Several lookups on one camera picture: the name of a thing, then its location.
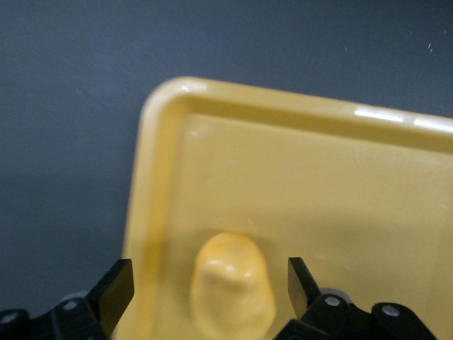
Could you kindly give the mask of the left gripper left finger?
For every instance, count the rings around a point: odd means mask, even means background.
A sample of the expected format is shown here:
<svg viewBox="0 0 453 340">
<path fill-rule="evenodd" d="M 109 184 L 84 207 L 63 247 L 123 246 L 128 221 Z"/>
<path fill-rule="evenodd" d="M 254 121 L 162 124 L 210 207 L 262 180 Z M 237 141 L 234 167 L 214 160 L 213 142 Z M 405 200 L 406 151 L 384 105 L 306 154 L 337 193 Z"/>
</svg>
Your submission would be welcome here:
<svg viewBox="0 0 453 340">
<path fill-rule="evenodd" d="M 2 339 L 111 339 L 134 296 L 132 261 L 119 259 L 83 296 L 72 296 L 39 317 L 1 311 Z"/>
</svg>

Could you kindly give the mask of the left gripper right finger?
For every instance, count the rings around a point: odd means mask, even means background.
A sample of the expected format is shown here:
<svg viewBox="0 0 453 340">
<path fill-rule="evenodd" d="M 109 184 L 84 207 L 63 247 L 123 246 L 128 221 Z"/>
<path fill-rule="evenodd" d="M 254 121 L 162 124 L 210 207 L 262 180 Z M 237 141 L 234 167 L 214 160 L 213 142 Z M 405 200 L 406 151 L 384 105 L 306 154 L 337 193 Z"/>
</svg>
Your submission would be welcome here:
<svg viewBox="0 0 453 340">
<path fill-rule="evenodd" d="M 380 302 L 370 312 L 356 306 L 340 290 L 320 289 L 304 260 L 288 258 L 287 289 L 295 318 L 280 339 L 434 339 L 415 312 Z"/>
</svg>

